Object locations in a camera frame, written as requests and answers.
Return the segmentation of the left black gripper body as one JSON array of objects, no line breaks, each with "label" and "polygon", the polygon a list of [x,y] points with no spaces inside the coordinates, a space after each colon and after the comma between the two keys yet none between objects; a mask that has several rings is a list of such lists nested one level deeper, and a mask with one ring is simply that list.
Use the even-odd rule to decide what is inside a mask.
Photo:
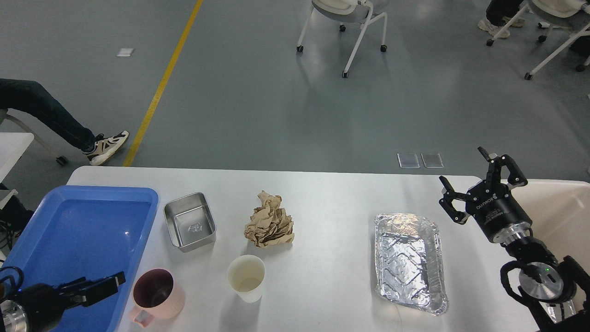
[{"label": "left black gripper body", "polygon": [[58,291],[47,284],[18,290],[1,305],[2,332],[50,332],[66,311]]}]

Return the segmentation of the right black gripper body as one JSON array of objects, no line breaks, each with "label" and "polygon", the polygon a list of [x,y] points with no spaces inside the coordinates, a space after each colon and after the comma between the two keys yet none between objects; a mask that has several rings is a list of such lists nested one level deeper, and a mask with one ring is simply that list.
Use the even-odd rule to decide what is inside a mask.
[{"label": "right black gripper body", "polygon": [[491,243],[511,243],[512,235],[530,235],[532,220],[515,200],[509,185],[480,182],[467,191],[466,213],[474,217]]}]

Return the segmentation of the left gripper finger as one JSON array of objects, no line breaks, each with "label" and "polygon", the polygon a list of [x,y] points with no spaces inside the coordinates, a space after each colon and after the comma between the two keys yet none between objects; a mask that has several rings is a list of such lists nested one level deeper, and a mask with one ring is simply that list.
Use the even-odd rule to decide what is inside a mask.
[{"label": "left gripper finger", "polygon": [[118,288],[126,282],[123,271],[109,277],[91,281],[85,277],[58,286],[58,294],[66,308],[89,307],[118,293]]}]

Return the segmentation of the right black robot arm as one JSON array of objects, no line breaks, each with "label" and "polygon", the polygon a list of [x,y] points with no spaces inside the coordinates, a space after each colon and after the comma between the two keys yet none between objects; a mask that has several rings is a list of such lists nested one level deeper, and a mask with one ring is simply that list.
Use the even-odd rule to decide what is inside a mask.
[{"label": "right black robot arm", "polygon": [[512,189],[528,185],[514,159],[483,147],[478,151],[488,164],[485,179],[460,193],[440,176],[444,187],[440,206],[457,224],[473,217],[490,243],[505,248],[513,260],[500,268],[500,283],[508,296],[529,309],[541,332],[588,331],[588,299],[580,311],[558,322],[542,306],[573,300],[577,290],[588,296],[588,273],[569,255],[558,262],[546,244],[535,238],[533,221],[512,194]]}]

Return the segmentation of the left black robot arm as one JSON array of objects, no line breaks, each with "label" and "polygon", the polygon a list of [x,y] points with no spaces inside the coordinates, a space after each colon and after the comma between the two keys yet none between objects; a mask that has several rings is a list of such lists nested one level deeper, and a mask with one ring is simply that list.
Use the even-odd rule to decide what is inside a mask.
[{"label": "left black robot arm", "polygon": [[23,287],[24,272],[16,266],[1,268],[1,315],[3,332],[50,332],[65,311],[90,307],[118,293],[126,282],[124,272],[88,280],[85,277],[60,285],[37,283]]}]

